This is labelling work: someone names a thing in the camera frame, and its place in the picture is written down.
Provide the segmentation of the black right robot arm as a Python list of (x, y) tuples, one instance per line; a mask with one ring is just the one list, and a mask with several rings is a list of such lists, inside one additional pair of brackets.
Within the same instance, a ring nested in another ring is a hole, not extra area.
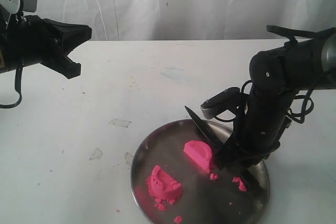
[[(235, 163), (250, 167), (280, 146), (280, 138), (295, 117), (303, 114), (313, 90), (335, 89), (335, 34), (260, 51), (249, 65), (251, 90), (238, 95), (238, 109), (229, 139), (214, 155), (222, 169)], [(301, 113), (290, 107), (306, 90)]]

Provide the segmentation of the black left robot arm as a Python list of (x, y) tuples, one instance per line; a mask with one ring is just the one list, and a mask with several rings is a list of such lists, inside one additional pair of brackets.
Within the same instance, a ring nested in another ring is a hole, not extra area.
[(67, 24), (37, 15), (12, 15), (1, 7), (1, 73), (41, 64), (72, 79), (80, 76), (81, 64), (68, 55), (91, 39), (88, 25)]

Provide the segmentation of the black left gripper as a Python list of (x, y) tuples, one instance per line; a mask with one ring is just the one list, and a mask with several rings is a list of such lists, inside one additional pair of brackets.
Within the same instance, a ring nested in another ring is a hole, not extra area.
[(78, 77), (81, 64), (68, 55), (91, 35), (88, 25), (61, 23), (37, 15), (10, 15), (1, 7), (1, 73), (40, 63), (67, 79)]

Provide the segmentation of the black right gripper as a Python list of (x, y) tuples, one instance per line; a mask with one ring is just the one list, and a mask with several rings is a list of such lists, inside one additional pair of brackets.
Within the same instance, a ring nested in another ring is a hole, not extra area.
[(245, 105), (234, 121), (231, 136), (214, 154), (214, 165), (223, 169), (238, 161), (250, 168), (280, 147), (280, 137), (290, 125), (287, 113), (298, 91), (284, 89), (280, 93), (252, 84)]

